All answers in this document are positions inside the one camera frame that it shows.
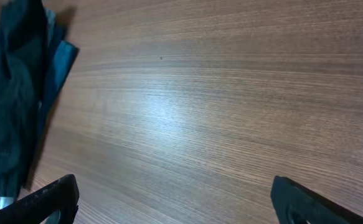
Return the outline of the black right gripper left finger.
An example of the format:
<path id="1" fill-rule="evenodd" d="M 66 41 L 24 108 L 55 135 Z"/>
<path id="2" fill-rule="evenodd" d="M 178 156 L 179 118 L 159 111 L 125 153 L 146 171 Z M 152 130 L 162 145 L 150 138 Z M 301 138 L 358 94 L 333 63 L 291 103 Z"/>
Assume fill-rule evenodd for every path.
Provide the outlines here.
<path id="1" fill-rule="evenodd" d="M 0 210 L 0 224 L 72 224 L 78 211 L 79 190 L 73 174 L 67 174 Z"/>

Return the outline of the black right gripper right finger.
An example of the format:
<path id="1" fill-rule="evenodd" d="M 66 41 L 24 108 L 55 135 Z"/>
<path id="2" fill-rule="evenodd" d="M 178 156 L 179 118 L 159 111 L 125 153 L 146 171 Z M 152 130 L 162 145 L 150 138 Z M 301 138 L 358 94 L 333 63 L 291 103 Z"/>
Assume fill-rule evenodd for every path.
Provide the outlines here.
<path id="1" fill-rule="evenodd" d="M 271 201 L 280 224 L 363 224 L 363 217 L 303 185 L 275 176 Z"/>

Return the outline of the black shorts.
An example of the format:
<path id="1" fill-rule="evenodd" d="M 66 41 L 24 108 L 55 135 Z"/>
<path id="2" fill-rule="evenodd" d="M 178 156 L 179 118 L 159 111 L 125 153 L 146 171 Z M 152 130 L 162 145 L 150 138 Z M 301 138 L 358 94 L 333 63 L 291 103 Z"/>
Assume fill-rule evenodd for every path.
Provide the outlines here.
<path id="1" fill-rule="evenodd" d="M 15 197 L 35 148 L 47 68 L 41 1 L 9 1 L 0 13 L 0 197 Z"/>

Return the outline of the blue garment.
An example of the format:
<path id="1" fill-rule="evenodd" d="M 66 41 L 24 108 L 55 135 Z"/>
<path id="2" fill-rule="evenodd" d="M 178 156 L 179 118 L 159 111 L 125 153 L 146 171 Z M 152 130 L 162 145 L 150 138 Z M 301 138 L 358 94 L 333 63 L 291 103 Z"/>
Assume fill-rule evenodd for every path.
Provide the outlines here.
<path id="1" fill-rule="evenodd" d="M 57 106 L 57 99 L 79 52 L 76 46 L 64 40 L 65 35 L 66 28 L 55 27 L 49 44 L 49 66 L 45 74 L 37 120 L 37 141 L 30 159 L 28 175 L 23 185 L 25 189 L 31 188 L 44 147 L 47 130 L 50 126 L 50 120 Z"/>

